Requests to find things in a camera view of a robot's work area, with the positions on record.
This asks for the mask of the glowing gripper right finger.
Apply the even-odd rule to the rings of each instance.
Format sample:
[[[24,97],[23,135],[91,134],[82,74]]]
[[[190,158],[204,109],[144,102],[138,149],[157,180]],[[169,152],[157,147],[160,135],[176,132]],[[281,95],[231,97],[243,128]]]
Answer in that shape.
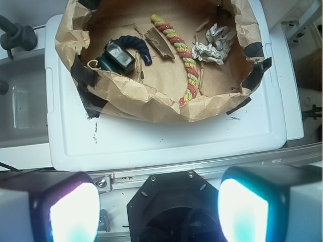
[[[322,167],[229,167],[218,213],[227,241],[322,241]]]

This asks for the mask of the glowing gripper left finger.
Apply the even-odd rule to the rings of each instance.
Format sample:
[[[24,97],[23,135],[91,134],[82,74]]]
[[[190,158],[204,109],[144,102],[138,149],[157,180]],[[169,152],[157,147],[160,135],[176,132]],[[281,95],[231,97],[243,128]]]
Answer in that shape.
[[[1,172],[1,241],[94,241],[99,214],[85,172]]]

